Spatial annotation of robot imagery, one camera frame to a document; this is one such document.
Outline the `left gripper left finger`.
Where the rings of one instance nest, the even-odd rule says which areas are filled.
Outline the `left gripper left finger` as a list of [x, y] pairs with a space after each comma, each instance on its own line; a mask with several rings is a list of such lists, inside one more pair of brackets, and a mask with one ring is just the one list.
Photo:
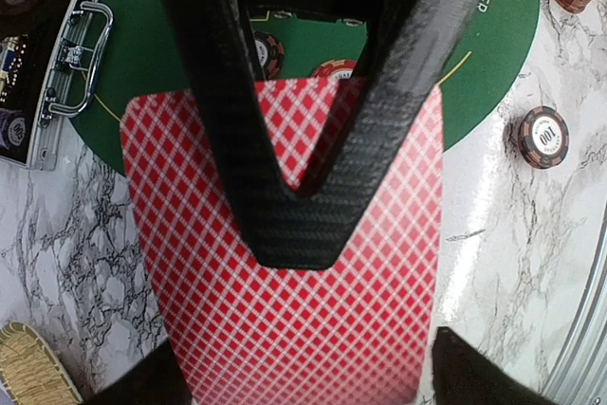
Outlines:
[[[262, 267], [324, 271], [345, 246], [478, 0], [161, 0], [238, 232]], [[256, 6], [370, 22], [352, 78], [266, 81]], [[168, 339], [100, 404], [198, 404]]]

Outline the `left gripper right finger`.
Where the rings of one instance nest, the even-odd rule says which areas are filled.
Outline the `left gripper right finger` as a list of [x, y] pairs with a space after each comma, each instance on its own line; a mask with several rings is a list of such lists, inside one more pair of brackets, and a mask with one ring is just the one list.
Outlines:
[[447, 326], [437, 328], [432, 344], [432, 387], [437, 404], [553, 404], [509, 377]]

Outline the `red-backed card deck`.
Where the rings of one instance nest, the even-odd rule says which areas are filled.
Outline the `red-backed card deck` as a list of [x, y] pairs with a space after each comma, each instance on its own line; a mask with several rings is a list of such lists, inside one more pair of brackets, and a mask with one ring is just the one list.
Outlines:
[[256, 262], [190, 91], [132, 99], [120, 138], [148, 277], [196, 403], [414, 400], [440, 251], [439, 89], [324, 271]]

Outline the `red 5 chips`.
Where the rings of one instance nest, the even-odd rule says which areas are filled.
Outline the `red 5 chips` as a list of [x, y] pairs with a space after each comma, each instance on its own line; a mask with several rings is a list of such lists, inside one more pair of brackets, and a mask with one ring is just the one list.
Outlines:
[[328, 78], [331, 80], [350, 79], [356, 69], [357, 62], [349, 59], [333, 59], [320, 64], [312, 71], [312, 78]]

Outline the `dark 100 chips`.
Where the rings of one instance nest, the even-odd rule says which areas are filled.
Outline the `dark 100 chips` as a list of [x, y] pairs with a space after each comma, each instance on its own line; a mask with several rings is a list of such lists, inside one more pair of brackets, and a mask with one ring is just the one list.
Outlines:
[[280, 40], [274, 35], [255, 31], [253, 33], [260, 67], [267, 80], [274, 80], [284, 65], [285, 49]]

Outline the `dark 100 chip stack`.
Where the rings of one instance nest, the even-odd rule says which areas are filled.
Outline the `dark 100 chip stack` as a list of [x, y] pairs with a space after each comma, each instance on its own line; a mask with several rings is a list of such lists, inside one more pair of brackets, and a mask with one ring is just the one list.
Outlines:
[[524, 117], [518, 132], [523, 159], [547, 170], [559, 166], [569, 150], [570, 134], [563, 117], [549, 106], [537, 106]]

